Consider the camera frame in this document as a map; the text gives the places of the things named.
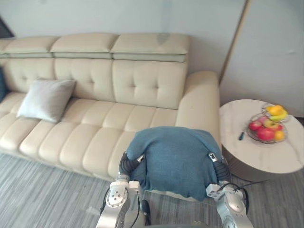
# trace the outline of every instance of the cream leather sofa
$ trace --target cream leather sofa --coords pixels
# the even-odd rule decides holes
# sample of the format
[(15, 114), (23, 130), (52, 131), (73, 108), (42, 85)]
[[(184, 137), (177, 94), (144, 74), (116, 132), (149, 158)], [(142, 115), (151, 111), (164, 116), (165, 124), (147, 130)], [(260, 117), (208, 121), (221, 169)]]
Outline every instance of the cream leather sofa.
[[(217, 75), (187, 76), (181, 34), (75, 34), (0, 40), (11, 91), (0, 103), (0, 151), (113, 180), (137, 131), (183, 126), (219, 140)], [(62, 121), (16, 118), (33, 80), (74, 79)]]

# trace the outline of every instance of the throw pillow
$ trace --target throw pillow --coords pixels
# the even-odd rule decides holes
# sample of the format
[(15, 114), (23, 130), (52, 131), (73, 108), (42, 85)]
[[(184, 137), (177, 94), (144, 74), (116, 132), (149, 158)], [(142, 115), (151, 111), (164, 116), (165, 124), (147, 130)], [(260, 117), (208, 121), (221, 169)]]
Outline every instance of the throw pillow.
[(0, 67), (0, 102), (4, 99), (7, 91), (8, 90), (5, 85), (4, 73), (2, 71), (2, 68)]
[(75, 81), (36, 80), (25, 96), (17, 117), (58, 122), (72, 95)]

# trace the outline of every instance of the marble tabletop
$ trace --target marble tabletop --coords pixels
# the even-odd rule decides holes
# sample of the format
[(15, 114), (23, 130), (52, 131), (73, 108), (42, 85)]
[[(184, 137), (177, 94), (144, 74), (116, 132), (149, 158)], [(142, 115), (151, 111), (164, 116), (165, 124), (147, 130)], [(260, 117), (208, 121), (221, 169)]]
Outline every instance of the marble tabletop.
[[(236, 100), (220, 108), (221, 142), (234, 157), (258, 170), (290, 173), (304, 167), (304, 128), (291, 116), (285, 123), (288, 138), (274, 144), (263, 144), (250, 138), (246, 127), (250, 118), (261, 112), (265, 102)], [(241, 132), (245, 135), (239, 140)]]

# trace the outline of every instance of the gray carpet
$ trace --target gray carpet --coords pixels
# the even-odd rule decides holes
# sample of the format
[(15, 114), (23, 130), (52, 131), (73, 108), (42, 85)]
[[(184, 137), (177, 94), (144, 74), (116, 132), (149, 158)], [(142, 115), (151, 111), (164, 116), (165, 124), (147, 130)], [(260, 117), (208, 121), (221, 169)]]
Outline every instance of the gray carpet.
[[(233, 178), (238, 184), (248, 182)], [(1, 228), (95, 228), (109, 182), (0, 153)], [(255, 228), (304, 228), (303, 170), (247, 186)], [(153, 224), (211, 228), (221, 222), (212, 199), (188, 202), (146, 192)]]

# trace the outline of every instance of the sofa armrest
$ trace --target sofa armrest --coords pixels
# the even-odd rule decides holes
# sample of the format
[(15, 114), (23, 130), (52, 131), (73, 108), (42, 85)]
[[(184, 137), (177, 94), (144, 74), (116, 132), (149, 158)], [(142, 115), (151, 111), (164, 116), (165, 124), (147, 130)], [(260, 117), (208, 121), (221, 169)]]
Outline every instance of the sofa armrest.
[(208, 131), (221, 148), (218, 86), (218, 77), (214, 72), (199, 71), (189, 75), (180, 101), (176, 126)]

